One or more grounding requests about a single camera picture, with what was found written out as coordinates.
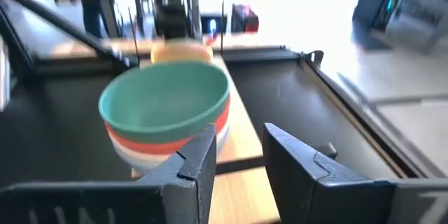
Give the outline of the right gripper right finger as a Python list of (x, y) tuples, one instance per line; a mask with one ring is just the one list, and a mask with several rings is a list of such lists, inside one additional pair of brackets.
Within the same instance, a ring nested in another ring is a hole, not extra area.
[(282, 223), (387, 221), (392, 183), (358, 174), (272, 123), (263, 126), (262, 151)]

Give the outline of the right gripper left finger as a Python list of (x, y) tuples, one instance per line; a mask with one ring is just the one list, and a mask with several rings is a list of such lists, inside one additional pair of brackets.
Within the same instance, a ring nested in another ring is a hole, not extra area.
[(207, 223), (216, 173), (216, 128), (209, 124), (151, 173), (139, 179), (150, 186), (139, 210), (145, 223)]

